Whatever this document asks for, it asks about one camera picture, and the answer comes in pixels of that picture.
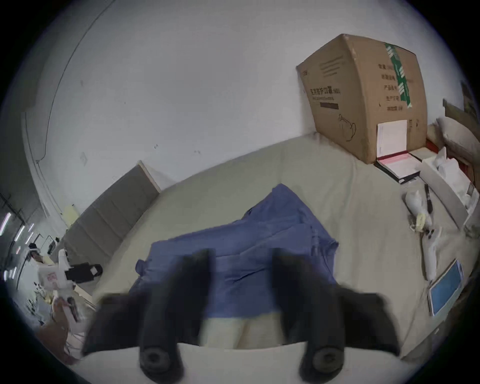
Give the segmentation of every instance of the black object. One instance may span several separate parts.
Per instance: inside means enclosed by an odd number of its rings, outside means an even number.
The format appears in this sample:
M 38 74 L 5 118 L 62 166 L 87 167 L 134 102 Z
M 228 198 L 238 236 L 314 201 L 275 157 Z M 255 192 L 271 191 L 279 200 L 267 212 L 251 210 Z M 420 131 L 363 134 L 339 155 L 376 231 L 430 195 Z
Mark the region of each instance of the black object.
M 427 195 L 427 212 L 431 215 L 433 212 L 433 205 L 430 199 L 430 188 L 428 187 L 428 184 L 425 184 L 425 194 Z
M 183 376 L 177 343 L 198 345 L 215 258 L 209 250 L 186 256 L 164 282 L 105 298 L 87 332 L 83 354 L 140 347 L 140 367 L 157 383 Z M 306 341 L 300 376 L 325 383 L 342 369 L 345 347 L 398 355 L 384 301 L 328 284 L 303 258 L 275 249 L 272 289 L 287 344 Z
M 148 290 L 106 297 L 82 353 L 140 346 L 140 367 L 148 378 L 157 383 L 181 379 L 177 343 L 198 345 L 214 262 L 212 251 L 199 251 Z
M 300 377 L 325 383 L 341 371 L 344 348 L 399 355 L 400 347 L 383 299 L 326 283 L 301 257 L 276 249 L 272 288 L 287 342 L 307 342 Z
M 96 273 L 93 274 L 92 268 L 96 269 Z M 67 280 L 74 281 L 77 284 L 86 283 L 92 281 L 95 277 L 101 276 L 103 268 L 100 264 L 91 265 L 89 263 L 81 263 L 73 265 L 68 271 L 65 271 Z

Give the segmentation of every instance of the white pillow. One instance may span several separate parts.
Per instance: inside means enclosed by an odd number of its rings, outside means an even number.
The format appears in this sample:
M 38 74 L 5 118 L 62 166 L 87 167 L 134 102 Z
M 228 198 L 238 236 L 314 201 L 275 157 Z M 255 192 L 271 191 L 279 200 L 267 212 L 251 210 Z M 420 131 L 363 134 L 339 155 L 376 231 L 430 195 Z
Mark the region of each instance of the white pillow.
M 442 130 L 445 144 L 452 151 L 471 163 L 480 163 L 480 142 L 465 125 L 443 116 L 437 119 L 437 124 Z

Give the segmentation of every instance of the book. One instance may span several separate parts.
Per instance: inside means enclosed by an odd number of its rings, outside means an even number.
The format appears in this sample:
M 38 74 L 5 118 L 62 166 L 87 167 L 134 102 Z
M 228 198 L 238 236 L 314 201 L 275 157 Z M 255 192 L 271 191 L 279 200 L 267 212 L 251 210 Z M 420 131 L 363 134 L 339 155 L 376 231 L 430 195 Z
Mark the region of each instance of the book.
M 400 184 L 420 174 L 420 161 L 407 152 L 406 120 L 378 124 L 377 159 L 374 165 Z

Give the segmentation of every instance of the blue screen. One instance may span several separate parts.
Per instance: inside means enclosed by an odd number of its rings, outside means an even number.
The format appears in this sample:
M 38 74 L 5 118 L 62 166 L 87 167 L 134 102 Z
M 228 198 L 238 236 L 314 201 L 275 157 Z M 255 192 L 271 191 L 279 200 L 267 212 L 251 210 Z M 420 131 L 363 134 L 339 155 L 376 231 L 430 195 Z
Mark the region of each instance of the blue screen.
M 462 276 L 458 262 L 456 262 L 444 277 L 432 288 L 432 307 L 433 314 L 437 312 L 446 304 L 453 293 L 457 290 L 462 282 Z

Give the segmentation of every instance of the blue cloth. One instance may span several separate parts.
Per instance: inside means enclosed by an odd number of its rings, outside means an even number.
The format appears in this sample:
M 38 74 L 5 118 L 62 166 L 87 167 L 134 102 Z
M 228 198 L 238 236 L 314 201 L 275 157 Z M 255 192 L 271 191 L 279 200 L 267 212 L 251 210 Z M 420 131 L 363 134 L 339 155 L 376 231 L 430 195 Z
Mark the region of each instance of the blue cloth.
M 269 271 L 273 248 L 305 257 L 335 283 L 337 247 L 311 210 L 279 184 L 241 220 L 153 243 L 148 258 L 135 266 L 140 277 L 131 291 L 164 279 L 182 255 L 209 248 L 216 259 L 206 316 L 254 317 L 276 310 Z

